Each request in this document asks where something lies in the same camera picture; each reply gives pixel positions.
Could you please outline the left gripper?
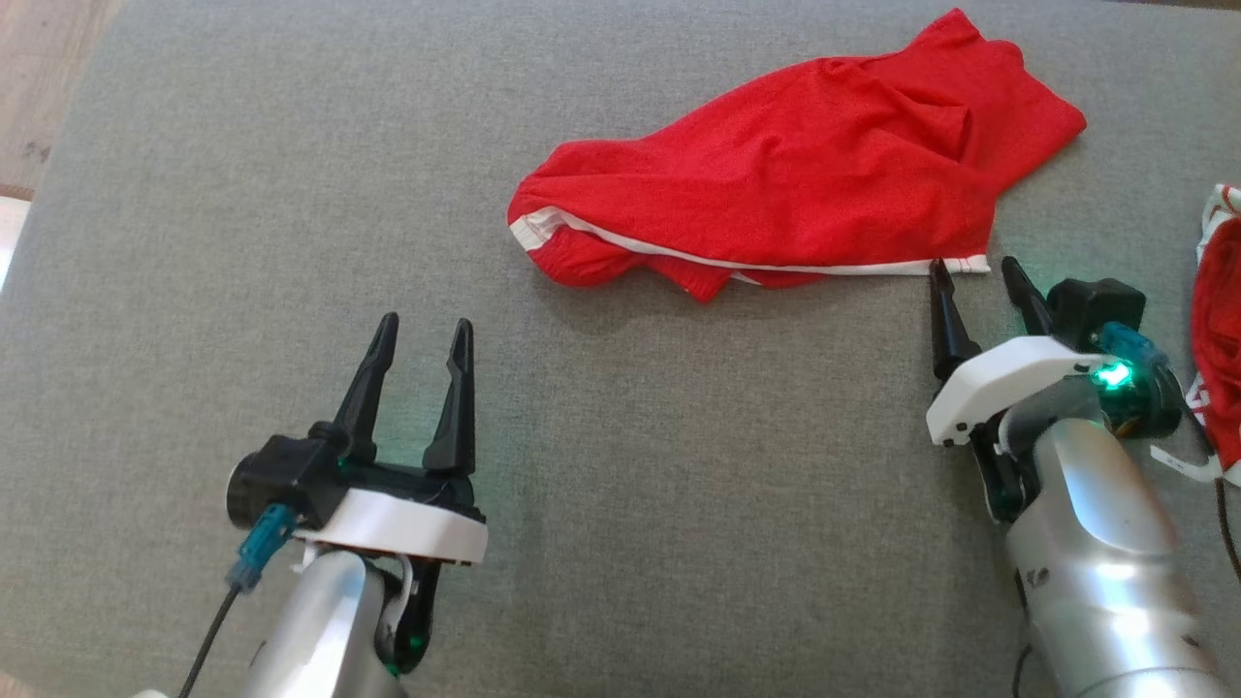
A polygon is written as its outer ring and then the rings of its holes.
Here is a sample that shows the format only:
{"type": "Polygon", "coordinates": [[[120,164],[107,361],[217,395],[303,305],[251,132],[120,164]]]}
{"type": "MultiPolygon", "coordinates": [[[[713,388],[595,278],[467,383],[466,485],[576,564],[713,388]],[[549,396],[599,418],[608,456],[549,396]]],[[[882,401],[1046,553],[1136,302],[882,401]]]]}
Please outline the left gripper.
{"type": "Polygon", "coordinates": [[[293,677],[405,677],[429,652],[441,571],[474,565],[489,540],[477,508],[474,328],[455,325],[446,392],[422,468],[376,463],[374,428],[400,315],[379,322],[334,425],[347,441],[347,491],[321,527],[294,539],[304,556],[289,601],[293,677]]]}

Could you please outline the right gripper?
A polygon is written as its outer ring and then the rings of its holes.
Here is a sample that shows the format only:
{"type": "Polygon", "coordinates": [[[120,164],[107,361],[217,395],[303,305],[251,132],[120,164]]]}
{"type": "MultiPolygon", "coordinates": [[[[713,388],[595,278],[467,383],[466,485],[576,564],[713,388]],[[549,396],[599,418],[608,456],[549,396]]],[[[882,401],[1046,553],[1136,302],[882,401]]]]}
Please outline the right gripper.
{"type": "MultiPolygon", "coordinates": [[[[1069,505],[1081,527],[1106,527],[1104,501],[1118,445],[1104,432],[1098,379],[1116,358],[1081,354],[1054,337],[1014,337],[980,353],[956,304],[943,258],[930,267],[934,378],[944,383],[926,414],[934,445],[967,445],[992,520],[1014,523],[1037,496],[1069,505]]],[[[1047,301],[1015,257],[1001,257],[1006,297],[1028,335],[1050,335],[1047,301]]]]}

